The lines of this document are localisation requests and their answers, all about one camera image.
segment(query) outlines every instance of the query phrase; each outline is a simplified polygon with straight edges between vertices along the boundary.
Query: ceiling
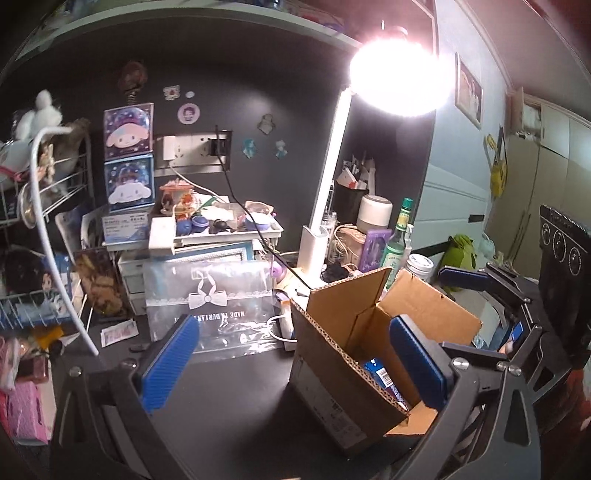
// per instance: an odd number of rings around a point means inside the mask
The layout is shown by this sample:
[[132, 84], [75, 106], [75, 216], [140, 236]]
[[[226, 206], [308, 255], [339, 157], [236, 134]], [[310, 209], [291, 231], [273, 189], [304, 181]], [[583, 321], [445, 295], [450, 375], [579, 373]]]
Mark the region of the ceiling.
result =
[[591, 120], [589, 0], [456, 0], [492, 40], [513, 88]]

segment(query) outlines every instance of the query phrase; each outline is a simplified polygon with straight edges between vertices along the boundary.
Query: pink package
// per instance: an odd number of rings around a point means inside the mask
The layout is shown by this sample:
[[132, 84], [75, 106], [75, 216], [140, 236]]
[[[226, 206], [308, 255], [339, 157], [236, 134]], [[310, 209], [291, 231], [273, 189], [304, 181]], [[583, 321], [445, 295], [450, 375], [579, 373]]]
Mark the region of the pink package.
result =
[[8, 425], [18, 443], [47, 444], [39, 389], [33, 382], [17, 383], [15, 392], [8, 396]]

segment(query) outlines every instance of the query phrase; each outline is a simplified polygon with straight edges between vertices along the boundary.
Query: black power cable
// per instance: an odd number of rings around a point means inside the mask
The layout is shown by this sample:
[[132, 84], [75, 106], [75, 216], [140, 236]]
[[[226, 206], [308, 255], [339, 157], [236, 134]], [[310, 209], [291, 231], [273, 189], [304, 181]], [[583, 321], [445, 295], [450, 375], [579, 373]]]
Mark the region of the black power cable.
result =
[[240, 208], [242, 210], [244, 210], [244, 213], [246, 213], [251, 218], [252, 224], [255, 226], [255, 229], [258, 232], [259, 237], [261, 237], [261, 245], [262, 245], [262, 247], [265, 249], [265, 251], [267, 253], [270, 253], [271, 255], [273, 255], [273, 257], [275, 257], [277, 260], [279, 260], [279, 263], [281, 263], [285, 268], [287, 268], [291, 273], [293, 273], [293, 275], [295, 276], [295, 278], [297, 278], [298, 280], [300, 280], [308, 290], [312, 290], [310, 288], [310, 286], [302, 279], [302, 277], [300, 277], [297, 274], [297, 272], [293, 268], [291, 268], [285, 262], [285, 260], [283, 260], [283, 258], [279, 254], [277, 254], [275, 252], [275, 250], [273, 248], [271, 248], [269, 246], [269, 244], [267, 243], [267, 240], [265, 240], [265, 237], [262, 236], [262, 233], [259, 230], [259, 227], [258, 227], [258, 225], [257, 225], [254, 217], [252, 216], [252, 213], [249, 212], [246, 209], [246, 207], [236, 198], [236, 195], [234, 195], [234, 190], [232, 190], [232, 184], [230, 183], [230, 178], [228, 177], [228, 171], [226, 170], [226, 165], [222, 161], [222, 157], [220, 155], [220, 133], [219, 133], [219, 129], [217, 128], [217, 125], [216, 125], [216, 141], [217, 141], [217, 145], [216, 145], [216, 156], [217, 156], [217, 159], [220, 162], [220, 165], [222, 166], [223, 174], [226, 177], [226, 183], [228, 184], [228, 189], [230, 190], [230, 197], [232, 197], [232, 200], [234, 200], [234, 202], [236, 202], [240, 206]]

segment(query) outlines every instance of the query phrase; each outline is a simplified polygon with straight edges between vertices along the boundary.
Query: cartoon character box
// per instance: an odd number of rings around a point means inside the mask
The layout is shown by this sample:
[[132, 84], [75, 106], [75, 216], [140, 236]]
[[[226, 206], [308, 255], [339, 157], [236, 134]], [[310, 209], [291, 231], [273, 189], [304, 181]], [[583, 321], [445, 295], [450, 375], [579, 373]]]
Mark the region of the cartoon character box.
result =
[[111, 212], [152, 205], [154, 157], [147, 154], [105, 163], [105, 184]]
[[105, 110], [105, 161], [152, 151], [154, 104]]

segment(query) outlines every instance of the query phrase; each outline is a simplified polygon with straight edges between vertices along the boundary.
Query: figurine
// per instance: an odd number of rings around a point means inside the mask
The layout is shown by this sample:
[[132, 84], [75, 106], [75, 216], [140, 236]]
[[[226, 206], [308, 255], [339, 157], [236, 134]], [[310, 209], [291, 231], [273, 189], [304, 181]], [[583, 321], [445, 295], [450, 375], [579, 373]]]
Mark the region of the figurine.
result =
[[174, 207], [174, 217], [177, 221], [188, 220], [195, 213], [195, 205], [193, 203], [193, 195], [186, 193]]

